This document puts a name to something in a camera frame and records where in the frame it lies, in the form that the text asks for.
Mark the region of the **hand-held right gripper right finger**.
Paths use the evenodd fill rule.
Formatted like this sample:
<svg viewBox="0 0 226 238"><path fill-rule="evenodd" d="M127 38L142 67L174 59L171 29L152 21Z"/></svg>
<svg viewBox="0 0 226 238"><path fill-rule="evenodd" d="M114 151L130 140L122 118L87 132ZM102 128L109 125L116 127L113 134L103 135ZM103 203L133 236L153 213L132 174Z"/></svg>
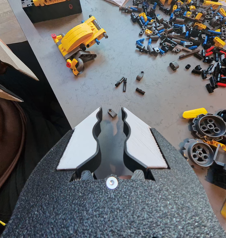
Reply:
<svg viewBox="0 0 226 238"><path fill-rule="evenodd" d="M167 169L168 164L156 142L151 127L122 107L124 164L128 169Z"/></svg>

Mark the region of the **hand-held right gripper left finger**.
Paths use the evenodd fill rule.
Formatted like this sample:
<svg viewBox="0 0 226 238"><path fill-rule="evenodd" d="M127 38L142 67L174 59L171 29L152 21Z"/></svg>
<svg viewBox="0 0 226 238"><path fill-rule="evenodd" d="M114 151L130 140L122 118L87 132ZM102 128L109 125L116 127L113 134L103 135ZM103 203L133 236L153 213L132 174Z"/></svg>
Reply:
<svg viewBox="0 0 226 238"><path fill-rule="evenodd" d="M57 170L96 171L101 164L98 136L101 133L102 107L97 108L72 132Z"/></svg>

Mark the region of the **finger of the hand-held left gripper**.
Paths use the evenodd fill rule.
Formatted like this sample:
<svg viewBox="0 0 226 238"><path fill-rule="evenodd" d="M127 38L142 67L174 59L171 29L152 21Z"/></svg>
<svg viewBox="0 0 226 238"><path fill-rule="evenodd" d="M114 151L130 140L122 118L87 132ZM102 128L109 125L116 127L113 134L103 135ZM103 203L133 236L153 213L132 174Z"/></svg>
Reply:
<svg viewBox="0 0 226 238"><path fill-rule="evenodd" d="M37 76L0 40L0 62L14 68L20 73L39 81Z"/></svg>
<svg viewBox="0 0 226 238"><path fill-rule="evenodd" d="M4 86L0 84L0 98L16 101L16 102L23 102L23 99L14 94L13 92L6 89Z"/></svg>

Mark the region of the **pile of building pieces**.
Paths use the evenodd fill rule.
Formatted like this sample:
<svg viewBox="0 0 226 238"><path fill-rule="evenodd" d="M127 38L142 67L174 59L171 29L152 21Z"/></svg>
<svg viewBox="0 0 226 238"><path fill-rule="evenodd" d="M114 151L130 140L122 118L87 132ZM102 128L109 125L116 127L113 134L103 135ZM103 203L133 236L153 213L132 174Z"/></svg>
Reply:
<svg viewBox="0 0 226 238"><path fill-rule="evenodd" d="M184 54L208 64L197 65L192 74L209 79L208 93L226 88L226 0L133 0L120 3L119 10L130 13L133 23L141 27L136 48L145 54Z"/></svg>

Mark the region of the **grey desk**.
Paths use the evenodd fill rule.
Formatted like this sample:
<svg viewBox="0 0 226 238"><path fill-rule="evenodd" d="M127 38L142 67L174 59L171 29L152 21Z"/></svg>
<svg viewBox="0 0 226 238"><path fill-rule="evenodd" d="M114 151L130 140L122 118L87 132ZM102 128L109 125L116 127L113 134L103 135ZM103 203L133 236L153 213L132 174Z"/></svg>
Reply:
<svg viewBox="0 0 226 238"><path fill-rule="evenodd" d="M188 63L192 68L200 63L194 57L178 61L178 55L169 52L157 57L138 52L135 48L137 25L116 6L102 0L81 0L81 14L33 25L19 1L8 2L71 127L102 107L99 135L102 161L96 171L97 178L132 174L123 163L126 136L121 107L156 128L176 149L184 139L192 138L188 120L181 118L184 111L205 107L215 113L226 109L226 88L209 94L205 88L207 82L184 68ZM96 17L109 38L92 47L97 58L87 62L85 71L75 77L66 69L51 33L65 33L89 14ZM172 61L178 61L176 71L169 67ZM144 71L144 76L138 81L140 71ZM123 92L123 82L115 87L121 77L127 78L126 92ZM145 94L137 93L137 87ZM108 114L109 108L117 113L115 118Z"/></svg>

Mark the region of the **person's legs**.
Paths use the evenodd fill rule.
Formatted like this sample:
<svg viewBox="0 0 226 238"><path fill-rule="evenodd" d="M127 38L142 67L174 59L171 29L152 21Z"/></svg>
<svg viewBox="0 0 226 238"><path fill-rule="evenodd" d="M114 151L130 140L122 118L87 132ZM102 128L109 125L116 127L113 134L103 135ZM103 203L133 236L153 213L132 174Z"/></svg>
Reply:
<svg viewBox="0 0 226 238"><path fill-rule="evenodd" d="M28 211L47 199L63 183L70 172L58 172L56 166L72 133L48 80L30 47L21 43L24 64L39 81L0 62L0 84L23 99L17 102L26 116L26 135L22 153L13 171L0 188L0 237L51 237L43 232L27 231Z"/></svg>

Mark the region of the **yellow panel piece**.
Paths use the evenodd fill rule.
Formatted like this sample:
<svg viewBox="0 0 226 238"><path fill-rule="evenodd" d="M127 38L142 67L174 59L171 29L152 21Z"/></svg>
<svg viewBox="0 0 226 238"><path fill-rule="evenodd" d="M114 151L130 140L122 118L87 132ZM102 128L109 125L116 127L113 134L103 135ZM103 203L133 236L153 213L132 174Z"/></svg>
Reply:
<svg viewBox="0 0 226 238"><path fill-rule="evenodd" d="M182 117L184 119L193 119L193 118L197 118L198 115L207 114L207 113L208 112L205 108L198 108L198 109L184 111L182 114Z"/></svg>

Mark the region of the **black battery box yellow beams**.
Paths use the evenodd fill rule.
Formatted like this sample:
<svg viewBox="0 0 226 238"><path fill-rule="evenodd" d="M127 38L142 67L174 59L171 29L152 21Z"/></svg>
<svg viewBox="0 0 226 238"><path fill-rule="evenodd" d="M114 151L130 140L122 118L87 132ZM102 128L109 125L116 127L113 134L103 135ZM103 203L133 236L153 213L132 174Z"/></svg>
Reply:
<svg viewBox="0 0 226 238"><path fill-rule="evenodd" d="M80 0L21 0L21 4L33 24L82 13Z"/></svg>

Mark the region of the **yellow toy vehicle assembly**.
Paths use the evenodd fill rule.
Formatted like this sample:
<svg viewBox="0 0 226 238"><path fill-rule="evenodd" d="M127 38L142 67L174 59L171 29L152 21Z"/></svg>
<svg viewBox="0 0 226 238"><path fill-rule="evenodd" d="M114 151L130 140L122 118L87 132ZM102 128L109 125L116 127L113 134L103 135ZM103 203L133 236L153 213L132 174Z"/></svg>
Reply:
<svg viewBox="0 0 226 238"><path fill-rule="evenodd" d="M66 66L78 76L84 71L84 63L97 57L94 51L87 50L94 44L99 45L102 38L108 38L106 31L96 18L81 21L81 24L72 28L67 34L51 34L55 44L63 55Z"/></svg>

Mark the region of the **yellow chassis parts with wheels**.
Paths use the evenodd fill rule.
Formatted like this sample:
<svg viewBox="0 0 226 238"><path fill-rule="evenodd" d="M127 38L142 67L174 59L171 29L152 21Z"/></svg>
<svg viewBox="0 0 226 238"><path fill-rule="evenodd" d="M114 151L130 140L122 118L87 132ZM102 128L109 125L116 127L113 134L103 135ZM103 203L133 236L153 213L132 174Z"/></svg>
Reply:
<svg viewBox="0 0 226 238"><path fill-rule="evenodd" d="M220 162L216 159L219 151L226 153L226 138L224 138L222 142L225 142L225 144L217 141L206 142L207 145L216 147L214 161L211 168L207 172L206 180L226 190L226 162ZM226 200L223 203L221 215L226 219Z"/></svg>

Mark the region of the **instruction booklet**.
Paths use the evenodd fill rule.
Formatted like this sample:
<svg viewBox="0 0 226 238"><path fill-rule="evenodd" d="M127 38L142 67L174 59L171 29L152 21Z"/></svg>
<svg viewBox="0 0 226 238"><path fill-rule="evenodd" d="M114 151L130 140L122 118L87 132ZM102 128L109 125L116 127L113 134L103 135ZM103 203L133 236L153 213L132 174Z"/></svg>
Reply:
<svg viewBox="0 0 226 238"><path fill-rule="evenodd" d="M106 2L109 2L111 4L114 4L116 6L125 6L125 4L129 1L129 0L105 0Z"/></svg>

